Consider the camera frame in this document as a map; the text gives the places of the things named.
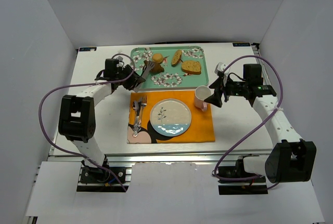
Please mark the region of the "dark brown croissant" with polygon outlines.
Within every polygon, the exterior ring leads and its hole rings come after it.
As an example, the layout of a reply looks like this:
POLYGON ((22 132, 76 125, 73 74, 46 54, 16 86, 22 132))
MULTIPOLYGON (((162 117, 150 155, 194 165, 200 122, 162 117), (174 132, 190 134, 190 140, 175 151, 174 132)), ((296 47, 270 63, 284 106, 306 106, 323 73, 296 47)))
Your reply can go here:
POLYGON ((151 74, 159 74, 162 72, 164 72, 164 68, 158 63, 155 63, 155 67, 150 71, 151 74))

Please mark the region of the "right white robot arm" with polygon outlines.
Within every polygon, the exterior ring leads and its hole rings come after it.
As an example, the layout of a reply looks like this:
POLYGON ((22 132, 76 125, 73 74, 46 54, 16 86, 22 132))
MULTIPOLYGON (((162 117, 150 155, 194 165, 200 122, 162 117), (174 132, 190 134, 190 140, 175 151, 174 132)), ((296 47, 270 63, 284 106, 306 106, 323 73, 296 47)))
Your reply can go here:
POLYGON ((316 146, 305 141, 291 126, 278 107, 278 98, 271 85, 265 85, 260 64, 245 64, 243 77, 233 81, 229 69, 219 63, 218 76, 209 87, 214 90, 206 103, 221 107, 229 97, 244 97, 260 116, 272 141, 269 155, 240 156, 232 168, 218 167, 213 175, 220 181, 246 181, 266 177, 271 183, 309 181, 316 156, 316 146))

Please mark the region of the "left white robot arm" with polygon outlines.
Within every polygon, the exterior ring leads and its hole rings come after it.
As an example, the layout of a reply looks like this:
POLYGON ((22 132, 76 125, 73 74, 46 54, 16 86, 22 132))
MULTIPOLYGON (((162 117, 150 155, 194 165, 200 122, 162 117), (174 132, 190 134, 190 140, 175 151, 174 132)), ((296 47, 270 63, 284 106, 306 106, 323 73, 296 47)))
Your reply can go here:
POLYGON ((155 67, 147 61, 143 72, 137 74, 120 58, 105 60, 105 68, 99 71, 95 83, 77 95, 65 95, 61 101, 58 132, 71 141, 83 155, 86 166, 106 167, 106 156, 100 150, 94 133, 96 129, 95 106, 122 86, 137 92, 155 67))

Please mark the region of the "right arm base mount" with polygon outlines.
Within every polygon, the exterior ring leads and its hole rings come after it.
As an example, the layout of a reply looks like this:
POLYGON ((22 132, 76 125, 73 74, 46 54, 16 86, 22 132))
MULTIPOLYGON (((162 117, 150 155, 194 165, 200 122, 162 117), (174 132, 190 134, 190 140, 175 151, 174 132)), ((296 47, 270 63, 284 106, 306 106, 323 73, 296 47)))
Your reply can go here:
POLYGON ((268 194, 266 178, 255 178, 255 174, 245 172, 244 158, 239 156, 232 166, 219 166, 217 175, 228 180, 218 180, 219 195, 261 195, 268 194))

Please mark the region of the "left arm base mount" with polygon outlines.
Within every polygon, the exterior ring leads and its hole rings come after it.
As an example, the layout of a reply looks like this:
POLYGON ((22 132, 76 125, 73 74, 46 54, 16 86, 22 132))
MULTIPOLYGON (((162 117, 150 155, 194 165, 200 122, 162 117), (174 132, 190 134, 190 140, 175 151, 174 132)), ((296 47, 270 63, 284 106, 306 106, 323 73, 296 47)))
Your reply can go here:
POLYGON ((113 171, 115 174, 113 175, 104 169, 86 165, 84 160, 81 164, 78 185, 76 187, 77 192, 124 193, 125 191, 117 181, 117 178, 128 189, 126 185, 129 183, 126 179, 126 167, 110 167, 108 162, 104 162, 103 167, 113 171))

